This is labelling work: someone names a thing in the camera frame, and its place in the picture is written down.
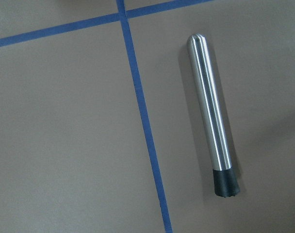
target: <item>floor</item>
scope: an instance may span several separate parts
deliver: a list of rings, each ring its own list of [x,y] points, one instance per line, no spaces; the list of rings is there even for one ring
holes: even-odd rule
[[[241,193],[213,193],[206,36]],[[0,233],[295,233],[295,0],[0,1]]]

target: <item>black tip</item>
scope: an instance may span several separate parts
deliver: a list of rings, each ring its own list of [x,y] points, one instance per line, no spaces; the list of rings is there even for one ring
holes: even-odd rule
[[[220,197],[236,196],[240,192],[233,168],[217,171],[213,170],[214,192]]]

